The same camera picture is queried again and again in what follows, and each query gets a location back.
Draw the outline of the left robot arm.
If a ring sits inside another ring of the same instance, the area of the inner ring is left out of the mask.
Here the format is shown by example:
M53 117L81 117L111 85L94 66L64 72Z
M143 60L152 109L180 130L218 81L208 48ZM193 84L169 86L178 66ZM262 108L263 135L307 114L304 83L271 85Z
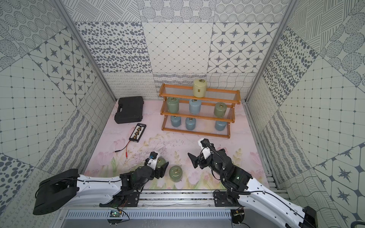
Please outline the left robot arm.
M153 179L164 177L169 163L161 162L156 153L143 166L112 178L97 178L70 169L39 184L35 193L33 215L46 215L67 205L95 204L117 208L136 206L144 186Z

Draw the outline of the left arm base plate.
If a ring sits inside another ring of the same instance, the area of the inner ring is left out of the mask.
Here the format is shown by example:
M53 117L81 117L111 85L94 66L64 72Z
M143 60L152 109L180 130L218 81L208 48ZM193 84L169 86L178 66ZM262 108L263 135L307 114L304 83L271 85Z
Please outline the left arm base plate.
M120 208L120 207L137 207L139 202L139 192L133 192L128 195L116 195L113 199L105 204L100 203L99 207L102 208Z

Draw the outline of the cream yellow canister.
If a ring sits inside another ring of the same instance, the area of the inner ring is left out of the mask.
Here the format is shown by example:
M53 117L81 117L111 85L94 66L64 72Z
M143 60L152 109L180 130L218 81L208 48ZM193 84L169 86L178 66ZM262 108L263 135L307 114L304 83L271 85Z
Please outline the cream yellow canister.
M196 79L193 84L193 95L197 98L205 97L207 81L205 79Z

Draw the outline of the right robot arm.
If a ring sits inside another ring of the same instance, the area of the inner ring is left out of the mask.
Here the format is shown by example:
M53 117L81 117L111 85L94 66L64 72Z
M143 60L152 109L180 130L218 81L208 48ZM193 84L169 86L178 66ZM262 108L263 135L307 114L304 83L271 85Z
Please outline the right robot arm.
M193 167L209 167L226 189L233 206L254 210L281 228L316 228L317 213L310 206L300 207L277 195L250 173L234 165L225 150L216 150L208 139L198 141L199 156L188 154Z

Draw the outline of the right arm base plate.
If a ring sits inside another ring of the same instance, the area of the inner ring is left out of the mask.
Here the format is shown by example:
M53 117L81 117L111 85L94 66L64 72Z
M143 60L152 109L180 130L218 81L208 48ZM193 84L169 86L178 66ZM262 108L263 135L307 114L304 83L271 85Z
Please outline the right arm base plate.
M213 198L215 207L240 207L238 194L215 190L213 192Z

